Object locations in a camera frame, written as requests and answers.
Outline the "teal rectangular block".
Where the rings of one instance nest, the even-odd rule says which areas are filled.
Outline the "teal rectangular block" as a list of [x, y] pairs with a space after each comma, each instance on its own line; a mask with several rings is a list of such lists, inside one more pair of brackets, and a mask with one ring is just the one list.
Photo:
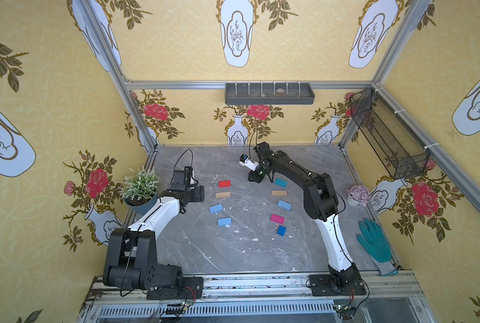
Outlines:
[[280, 187], [287, 187], [288, 182], [282, 179], [277, 178], [274, 183]]

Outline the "natural wood block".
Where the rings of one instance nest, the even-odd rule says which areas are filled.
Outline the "natural wood block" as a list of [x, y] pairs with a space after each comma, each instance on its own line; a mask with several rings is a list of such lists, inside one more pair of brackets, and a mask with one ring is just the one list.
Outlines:
[[287, 194], [288, 194], [287, 191], [281, 191], [281, 190], [272, 191], [272, 196], [287, 196]]
[[215, 194], [215, 197], [217, 199], [227, 199], [227, 198], [230, 198], [231, 197], [231, 192], [230, 191], [226, 191], [226, 192], [217, 192]]

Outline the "red rectangular block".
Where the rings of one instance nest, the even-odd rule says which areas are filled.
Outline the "red rectangular block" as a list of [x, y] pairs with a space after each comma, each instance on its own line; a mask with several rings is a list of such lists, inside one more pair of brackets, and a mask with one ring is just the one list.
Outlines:
[[230, 180], [222, 180], [218, 182], [220, 188], [226, 188], [226, 187], [231, 187], [231, 181]]

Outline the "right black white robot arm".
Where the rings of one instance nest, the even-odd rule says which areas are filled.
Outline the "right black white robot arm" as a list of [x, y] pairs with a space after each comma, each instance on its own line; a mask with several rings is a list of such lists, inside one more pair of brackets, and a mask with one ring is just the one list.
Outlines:
[[338, 215], [339, 196], [331, 176], [306, 169], [282, 151], [273, 152], [267, 143], [255, 146], [258, 161], [246, 154], [239, 163], [250, 169], [248, 181], [261, 183], [264, 178], [281, 174], [303, 191], [306, 214], [315, 221], [327, 250], [331, 280], [340, 290], [346, 290], [360, 278], [360, 273], [344, 242]]

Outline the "light blue block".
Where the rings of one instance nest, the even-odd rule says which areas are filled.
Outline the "light blue block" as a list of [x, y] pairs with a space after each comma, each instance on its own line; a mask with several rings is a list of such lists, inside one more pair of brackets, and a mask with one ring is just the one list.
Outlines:
[[290, 211], [292, 208], [292, 204], [283, 200], [279, 200], [278, 207]]
[[217, 205], [213, 205], [211, 207], [209, 207], [209, 211], [211, 214], [215, 214], [215, 213], [218, 213], [220, 211], [222, 211], [224, 208], [222, 206], [222, 204], [217, 204]]
[[219, 226], [230, 226], [232, 224], [232, 219], [230, 217], [220, 218], [217, 221]]

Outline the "lower left light blue block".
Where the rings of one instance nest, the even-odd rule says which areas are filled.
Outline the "lower left light blue block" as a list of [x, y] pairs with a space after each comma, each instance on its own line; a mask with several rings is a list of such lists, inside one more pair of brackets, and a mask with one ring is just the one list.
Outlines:
[[232, 224], [232, 219], [230, 217], [220, 218], [217, 221], [219, 226], [230, 226]]

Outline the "magenta rectangular block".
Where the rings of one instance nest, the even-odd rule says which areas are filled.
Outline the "magenta rectangular block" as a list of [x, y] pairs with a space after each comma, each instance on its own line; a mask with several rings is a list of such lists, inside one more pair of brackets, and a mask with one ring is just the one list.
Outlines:
[[274, 223], [278, 223], [278, 224], [283, 225], [284, 222], [285, 222], [285, 218], [282, 217], [282, 216], [276, 215], [276, 214], [272, 214], [272, 215], [270, 216], [270, 221], [271, 221], [271, 222], [274, 222]]

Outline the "potted white green plant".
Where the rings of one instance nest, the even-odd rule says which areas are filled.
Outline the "potted white green plant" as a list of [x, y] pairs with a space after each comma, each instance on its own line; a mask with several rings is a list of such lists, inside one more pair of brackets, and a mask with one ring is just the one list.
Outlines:
[[154, 170], [139, 169], [125, 177], [120, 194], [125, 204], [138, 215], [144, 216], [158, 199], [159, 177]]

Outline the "dark blue square block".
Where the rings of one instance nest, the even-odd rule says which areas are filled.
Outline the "dark blue square block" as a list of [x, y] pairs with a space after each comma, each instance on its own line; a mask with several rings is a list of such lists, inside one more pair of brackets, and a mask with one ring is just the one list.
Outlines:
[[281, 237], [284, 237], [286, 234], [286, 228], [284, 226], [278, 226], [276, 234]]

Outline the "pink flower bouquet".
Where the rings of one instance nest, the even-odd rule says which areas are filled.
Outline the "pink flower bouquet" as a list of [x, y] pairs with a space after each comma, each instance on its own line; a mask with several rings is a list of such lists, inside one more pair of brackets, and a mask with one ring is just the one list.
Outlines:
[[351, 206], [362, 205], [366, 207], [370, 201], [368, 188], [363, 185], [356, 185], [348, 190], [348, 204]]

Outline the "teal work glove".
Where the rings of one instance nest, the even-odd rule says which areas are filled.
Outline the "teal work glove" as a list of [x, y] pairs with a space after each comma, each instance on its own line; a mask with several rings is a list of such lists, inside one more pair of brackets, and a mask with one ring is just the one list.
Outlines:
[[358, 222], [361, 234], [356, 236], [359, 244], [367, 251], [382, 276], [392, 276], [398, 273], [393, 265], [392, 251], [381, 227], [370, 219]]

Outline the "grey wall shelf tray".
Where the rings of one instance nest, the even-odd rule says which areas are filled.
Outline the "grey wall shelf tray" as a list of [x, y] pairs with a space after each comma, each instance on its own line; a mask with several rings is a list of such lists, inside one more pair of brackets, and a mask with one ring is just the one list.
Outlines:
[[312, 105], [315, 93], [304, 82], [234, 82], [225, 87], [227, 105]]

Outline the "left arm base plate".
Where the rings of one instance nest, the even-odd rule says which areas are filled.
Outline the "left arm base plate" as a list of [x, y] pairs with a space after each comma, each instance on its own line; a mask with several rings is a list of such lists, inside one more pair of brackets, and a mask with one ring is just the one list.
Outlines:
[[179, 277], [171, 286], [155, 285], [148, 290], [147, 300], [199, 300], [204, 289], [203, 277]]

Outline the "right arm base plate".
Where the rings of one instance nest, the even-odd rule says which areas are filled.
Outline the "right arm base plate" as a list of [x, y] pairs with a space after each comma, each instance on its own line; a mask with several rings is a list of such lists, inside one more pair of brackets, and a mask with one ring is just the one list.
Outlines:
[[319, 296], [366, 296], [365, 283], [360, 277], [342, 280], [333, 275], [310, 275], [305, 284], [315, 297]]

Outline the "aluminium front rail frame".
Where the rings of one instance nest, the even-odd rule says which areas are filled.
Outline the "aluminium front rail frame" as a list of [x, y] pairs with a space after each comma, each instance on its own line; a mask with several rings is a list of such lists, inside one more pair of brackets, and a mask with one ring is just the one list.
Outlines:
[[336, 292], [324, 272], [230, 273], [185, 276], [189, 287], [172, 299], [121, 292], [94, 279], [78, 322], [182, 322], [190, 318], [324, 314], [330, 322], [437, 322], [415, 275], [362, 272], [350, 292]]

